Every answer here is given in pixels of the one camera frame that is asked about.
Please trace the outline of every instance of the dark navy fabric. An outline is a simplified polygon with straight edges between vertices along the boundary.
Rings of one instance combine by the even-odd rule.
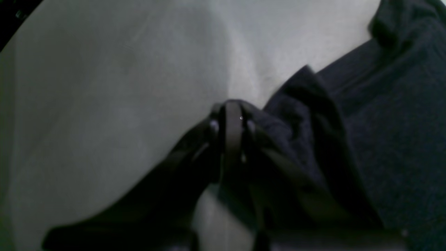
[[[446,250],[446,8],[382,0],[369,30],[370,41],[319,73],[295,74],[264,108],[275,119],[259,123],[327,188],[310,108],[287,92],[324,89],[385,227],[407,229],[411,250]]]

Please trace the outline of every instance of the wrinkled cloth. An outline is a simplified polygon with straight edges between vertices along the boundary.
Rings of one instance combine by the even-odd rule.
[[[359,176],[385,227],[407,229],[411,250],[446,250],[446,8],[435,0],[383,0],[373,39],[317,74],[300,70],[264,111],[269,135],[326,186],[302,98],[324,88],[339,107]]]
[[[0,53],[0,250],[123,196],[211,106],[262,107],[370,38],[379,0],[44,0]],[[207,190],[202,250],[253,233]]]

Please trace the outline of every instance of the gray surface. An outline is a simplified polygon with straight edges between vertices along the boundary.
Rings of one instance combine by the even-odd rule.
[[[0,54],[0,249],[38,250],[50,227],[110,205],[213,103],[262,106],[300,67],[367,41],[378,4],[43,1]],[[251,248],[209,190],[194,226],[204,250]]]

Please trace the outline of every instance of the white fabric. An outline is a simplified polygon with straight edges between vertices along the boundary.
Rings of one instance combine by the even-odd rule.
[[[0,54],[2,250],[125,194],[215,102],[261,107],[369,39],[379,0],[44,0]],[[206,191],[202,250],[253,233]]]

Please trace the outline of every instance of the folded fabric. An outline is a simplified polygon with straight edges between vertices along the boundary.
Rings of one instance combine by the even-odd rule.
[[[373,39],[317,74],[305,67],[271,98],[263,126],[315,182],[312,86],[340,108],[367,194],[387,228],[406,228],[411,250],[446,250],[446,8],[438,0],[383,0]]]

